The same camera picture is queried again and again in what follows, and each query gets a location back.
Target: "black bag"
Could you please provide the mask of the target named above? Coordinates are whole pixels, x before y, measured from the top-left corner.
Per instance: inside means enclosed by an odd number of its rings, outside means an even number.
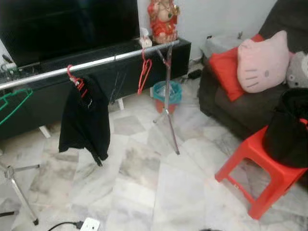
[[[263,147],[277,162],[289,167],[308,167],[308,89],[282,94],[263,138]]]

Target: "green hanger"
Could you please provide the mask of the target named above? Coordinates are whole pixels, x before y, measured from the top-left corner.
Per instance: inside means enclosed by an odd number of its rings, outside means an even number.
[[[20,90],[17,90],[13,93],[8,93],[4,96],[2,96],[0,98],[0,101],[4,101],[4,104],[0,107],[0,111],[5,108],[7,105],[9,105],[9,101],[8,101],[8,98],[12,97],[12,96],[15,96],[17,94],[20,94],[20,93],[23,93],[25,92],[27,95],[26,97],[20,102],[20,104],[15,107],[14,110],[12,110],[1,122],[0,122],[0,125],[2,125],[5,121],[7,121],[25,102],[26,100],[33,94],[33,90],[32,89],[20,89]]]

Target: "clothes rack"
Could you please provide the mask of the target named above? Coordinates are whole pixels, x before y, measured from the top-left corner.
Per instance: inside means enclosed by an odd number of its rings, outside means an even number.
[[[169,42],[169,43],[160,44],[160,45],[157,45],[157,46],[145,48],[144,53],[145,54],[152,53],[152,52],[158,51],[160,49],[173,47],[174,45],[177,45],[179,43],[180,43],[180,41],[176,40],[174,42]],[[103,65],[103,64],[108,64],[108,63],[112,63],[112,62],[115,62],[115,61],[128,59],[128,58],[138,56],[138,55],[141,55],[141,54],[142,54],[142,50],[138,50],[138,51],[132,51],[132,52],[124,53],[124,54],[114,55],[114,56],[111,56],[111,57],[108,57],[108,58],[99,59],[99,60],[87,62],[87,63],[84,63],[84,64],[78,64],[78,65],[72,66],[70,68],[70,72],[73,73],[73,72],[76,72],[76,71],[100,66],[100,65]],[[39,75],[27,77],[27,78],[14,80],[14,81],[11,81],[11,82],[0,84],[0,90],[13,88],[13,87],[17,87],[17,86],[20,86],[20,85],[40,81],[40,80],[43,80],[43,79],[63,75],[63,74],[66,74],[66,72],[67,72],[67,67],[61,68],[61,69],[58,69],[58,70],[55,70],[55,71],[50,71],[50,72],[42,73],[42,74],[39,74]]]
[[[173,137],[173,142],[174,142],[174,145],[175,145],[175,151],[176,151],[176,154],[180,154],[178,144],[177,144],[177,141],[176,141],[176,137],[175,137],[175,133],[174,133],[174,130],[173,130],[173,127],[172,127],[170,114],[169,114],[169,111],[168,111],[168,107],[169,107],[169,86],[170,86],[169,83],[170,83],[170,78],[171,78],[172,48],[173,48],[174,45],[177,45],[179,43],[180,43],[180,41],[176,40],[176,41],[173,41],[173,42],[170,42],[170,43],[165,43],[165,44],[160,44],[160,45],[157,45],[157,46],[149,47],[149,48],[146,48],[144,50],[132,51],[132,52],[129,52],[129,53],[114,55],[112,57],[99,59],[99,60],[84,63],[84,64],[78,64],[78,65],[72,66],[70,68],[70,72],[73,73],[73,72],[77,72],[77,71],[80,71],[80,70],[92,68],[92,67],[95,67],[95,66],[100,66],[100,65],[103,65],[103,64],[111,63],[111,62],[124,60],[124,59],[127,59],[127,58],[131,58],[131,57],[134,57],[134,56],[141,55],[142,52],[144,52],[145,54],[148,54],[148,53],[151,53],[151,52],[158,52],[159,57],[162,59],[163,63],[166,66],[165,108],[164,108],[163,113],[159,116],[159,118],[161,118],[163,115],[167,115],[169,125],[170,125],[170,129],[171,129],[171,135]],[[163,55],[160,52],[160,49],[166,49],[166,48],[168,48],[167,60],[163,57]],[[35,75],[35,76],[32,76],[32,77],[26,77],[26,78],[23,78],[23,79],[10,81],[10,82],[7,82],[7,83],[0,84],[0,90],[18,87],[18,86],[21,86],[21,85],[25,85],[25,84],[40,81],[40,80],[43,80],[43,79],[63,75],[63,74],[66,74],[66,73],[67,73],[67,68],[62,68],[62,69],[58,69],[58,70],[55,70],[55,71],[50,71],[50,72],[47,72],[47,73]],[[38,223],[39,223],[38,217],[35,215],[33,210],[30,208],[28,201],[26,200],[24,194],[20,190],[20,187],[18,186],[18,184],[17,184],[17,182],[14,178],[15,172],[27,170],[27,169],[32,169],[32,168],[39,168],[39,165],[22,167],[22,168],[13,168],[11,166],[7,167],[5,164],[0,162],[0,171],[2,171],[4,173],[5,178],[10,180],[19,200],[22,202],[24,208],[29,213],[30,217],[32,218],[33,223],[35,225],[38,225]]]

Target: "pink pillow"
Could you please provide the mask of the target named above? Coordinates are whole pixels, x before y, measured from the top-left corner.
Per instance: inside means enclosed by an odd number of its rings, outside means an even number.
[[[253,36],[251,40],[255,42],[264,41],[263,37],[259,34]],[[224,53],[214,53],[209,59],[212,70],[231,102],[237,100],[245,93],[237,79],[237,49],[235,47]]]
[[[263,42],[245,40],[238,49],[237,77],[242,88],[257,93],[281,84],[290,60],[283,30]]]

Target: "power socket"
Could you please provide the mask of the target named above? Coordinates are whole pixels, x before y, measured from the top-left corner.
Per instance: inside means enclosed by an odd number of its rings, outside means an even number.
[[[83,223],[80,231],[98,231],[100,222],[98,220],[87,218]]]

